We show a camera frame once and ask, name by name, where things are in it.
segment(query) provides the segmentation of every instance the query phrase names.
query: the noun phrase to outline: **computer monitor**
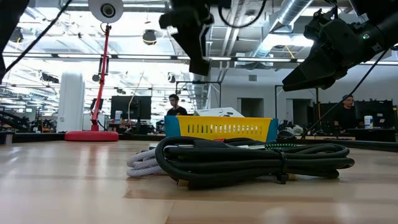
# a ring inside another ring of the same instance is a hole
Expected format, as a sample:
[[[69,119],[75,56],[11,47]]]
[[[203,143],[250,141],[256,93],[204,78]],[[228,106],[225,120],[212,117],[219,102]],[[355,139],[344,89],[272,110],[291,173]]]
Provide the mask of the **computer monitor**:
[[[150,119],[151,99],[151,96],[135,96],[130,104],[130,119]],[[115,111],[122,111],[122,119],[127,119],[130,100],[131,96],[112,96],[111,119],[114,119]]]
[[[392,101],[355,101],[356,118],[363,121],[365,116],[373,117],[375,128],[393,128],[395,126]]]

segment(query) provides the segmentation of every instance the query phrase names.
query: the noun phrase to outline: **white cylinder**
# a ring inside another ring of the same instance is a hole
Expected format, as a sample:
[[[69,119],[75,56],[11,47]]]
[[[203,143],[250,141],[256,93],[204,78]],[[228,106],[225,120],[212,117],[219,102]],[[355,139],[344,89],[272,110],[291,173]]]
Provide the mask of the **white cylinder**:
[[[62,73],[57,132],[82,131],[85,82],[81,72]]]
[[[365,116],[364,123],[365,123],[366,129],[372,129],[373,128],[373,116],[370,116],[370,115]]]
[[[123,111],[115,111],[114,112],[114,122],[120,123],[120,119],[122,118]]]

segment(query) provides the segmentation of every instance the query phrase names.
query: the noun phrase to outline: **dark hair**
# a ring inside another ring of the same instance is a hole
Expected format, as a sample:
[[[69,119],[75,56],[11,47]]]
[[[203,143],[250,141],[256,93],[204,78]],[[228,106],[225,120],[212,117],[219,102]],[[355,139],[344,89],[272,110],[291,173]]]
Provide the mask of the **dark hair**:
[[[342,97],[342,99],[343,99],[343,100],[347,100],[347,98],[349,98],[349,97],[354,98],[352,95],[345,95],[345,96]]]
[[[173,98],[173,99],[175,99],[175,100],[179,100],[179,99],[180,99],[176,94],[171,94],[171,95],[169,96],[169,99],[170,99],[170,98]]]

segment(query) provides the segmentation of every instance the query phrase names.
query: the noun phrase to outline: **black shirt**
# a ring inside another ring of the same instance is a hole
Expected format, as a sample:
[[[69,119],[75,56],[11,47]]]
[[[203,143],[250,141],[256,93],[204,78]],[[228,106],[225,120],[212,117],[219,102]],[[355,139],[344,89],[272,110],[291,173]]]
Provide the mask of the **black shirt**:
[[[335,121],[338,121],[338,125],[344,130],[348,128],[356,128],[358,125],[355,108],[346,109],[344,106],[339,106],[336,109]]]
[[[174,108],[169,109],[167,112],[167,116],[176,116],[176,115],[188,115],[185,108],[179,106],[176,110]]]

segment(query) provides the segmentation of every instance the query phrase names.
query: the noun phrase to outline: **red base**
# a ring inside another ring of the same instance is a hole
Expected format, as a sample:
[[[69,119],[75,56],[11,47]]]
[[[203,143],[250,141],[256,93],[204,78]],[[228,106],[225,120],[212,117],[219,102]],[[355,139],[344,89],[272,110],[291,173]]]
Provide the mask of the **red base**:
[[[65,141],[118,141],[119,134],[111,131],[68,131]]]

